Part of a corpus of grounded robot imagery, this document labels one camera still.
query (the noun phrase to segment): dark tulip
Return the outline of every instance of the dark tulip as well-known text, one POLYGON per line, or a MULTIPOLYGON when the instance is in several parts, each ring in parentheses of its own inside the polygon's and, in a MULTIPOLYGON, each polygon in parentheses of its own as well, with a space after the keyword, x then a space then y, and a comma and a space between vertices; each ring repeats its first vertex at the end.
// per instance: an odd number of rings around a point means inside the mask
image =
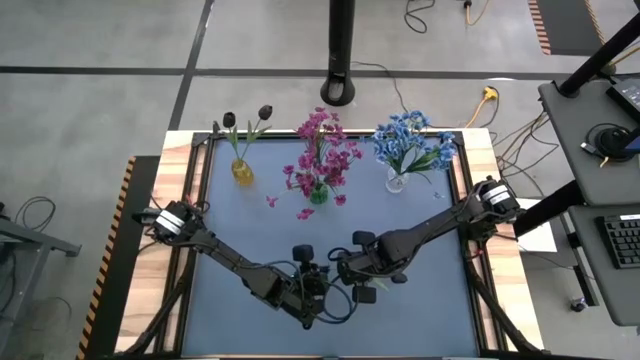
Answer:
POLYGON ((224 113, 222 117, 222 125, 226 128, 232 128, 236 124, 236 115, 232 112, 224 113))
POLYGON ((260 117, 261 120, 269 120, 272 113, 273 108, 271 105, 265 105, 258 110, 258 117, 260 117))

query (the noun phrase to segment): concrete floor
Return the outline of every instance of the concrete floor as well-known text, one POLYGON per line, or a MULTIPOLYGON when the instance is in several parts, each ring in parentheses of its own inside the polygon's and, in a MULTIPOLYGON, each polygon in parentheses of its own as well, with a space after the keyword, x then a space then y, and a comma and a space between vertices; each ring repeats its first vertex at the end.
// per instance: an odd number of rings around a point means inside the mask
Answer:
MULTIPOLYGON (((591 0, 609 38, 636 12, 632 0, 591 0)), ((204 0, 1 0, 0 66, 184 68, 204 0)), ((353 59, 395 70, 571 72, 584 57, 545 56, 533 31, 526 0, 493 0, 477 26, 465 28, 460 2, 440 0, 421 16, 429 33, 415 34, 402 20, 404 1, 359 1, 353 59)), ((327 56, 328 2, 317 0, 217 0, 198 68, 323 69, 327 56)), ((620 66, 640 72, 640 55, 620 66)), ((102 256, 126 160, 160 154, 182 77, 124 75, 0 74, 0 199, 9 213, 27 198, 45 195, 58 205, 47 233, 82 244, 82 254, 50 257, 36 297, 61 296, 73 306, 69 322, 52 321, 64 308, 34 311, 46 332, 23 331, 11 351, 75 356, 91 289, 102 256)), ((537 116, 538 81, 398 80, 404 102, 429 114, 438 126, 461 126, 492 85, 501 94, 491 131, 502 137, 537 116)), ((275 108, 274 128, 289 129, 321 104, 319 78, 197 77, 180 129, 209 129, 225 111, 253 117, 263 104, 275 108)), ((393 83, 355 79, 354 102, 335 109, 345 124, 371 128, 401 111, 393 83)), ((491 116, 487 106, 478 124, 491 116)), ((540 138, 556 141, 549 125, 540 138)), ((496 152, 504 149, 504 144, 496 152)), ((546 151, 528 144, 518 162, 526 166, 546 151)), ((560 150, 529 173, 545 193, 572 179, 560 150)), ((510 178, 520 196, 538 196, 521 176, 510 178)), ((635 329, 611 324, 604 307, 566 311, 562 269, 528 272, 546 347, 568 355, 635 359, 635 329)))

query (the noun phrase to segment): black keyboard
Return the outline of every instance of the black keyboard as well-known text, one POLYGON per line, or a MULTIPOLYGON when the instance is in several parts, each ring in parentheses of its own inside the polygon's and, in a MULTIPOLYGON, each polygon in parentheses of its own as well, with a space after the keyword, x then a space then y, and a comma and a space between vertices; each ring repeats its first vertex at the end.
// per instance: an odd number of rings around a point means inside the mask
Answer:
POLYGON ((595 221, 613 266, 640 268, 640 215, 600 216, 595 221))

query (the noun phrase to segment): green vase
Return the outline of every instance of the green vase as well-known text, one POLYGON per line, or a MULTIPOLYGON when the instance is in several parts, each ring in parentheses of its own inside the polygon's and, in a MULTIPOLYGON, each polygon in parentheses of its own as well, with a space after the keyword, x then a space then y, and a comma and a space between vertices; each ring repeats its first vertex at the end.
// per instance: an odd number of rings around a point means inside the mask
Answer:
POLYGON ((321 205, 327 202, 329 199, 329 187, 325 184, 316 185, 316 187, 311 191, 311 196, 309 197, 309 201, 315 205, 321 205))

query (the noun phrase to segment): glass vase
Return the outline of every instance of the glass vase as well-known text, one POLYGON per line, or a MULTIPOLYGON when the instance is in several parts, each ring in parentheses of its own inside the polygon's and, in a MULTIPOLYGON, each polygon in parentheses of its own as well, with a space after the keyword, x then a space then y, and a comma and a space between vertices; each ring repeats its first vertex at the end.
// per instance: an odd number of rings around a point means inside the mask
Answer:
POLYGON ((387 171, 387 190, 393 194, 397 194, 409 183, 409 173, 398 175, 392 167, 387 171))
POLYGON ((251 170, 249 164, 244 160, 233 160, 233 163, 231 163, 231 173, 238 185, 249 186, 253 184, 253 170, 251 170))
POLYGON ((315 205, 324 204, 328 199, 329 187, 325 184, 316 185, 316 187, 311 191, 311 196, 309 196, 309 201, 315 205))

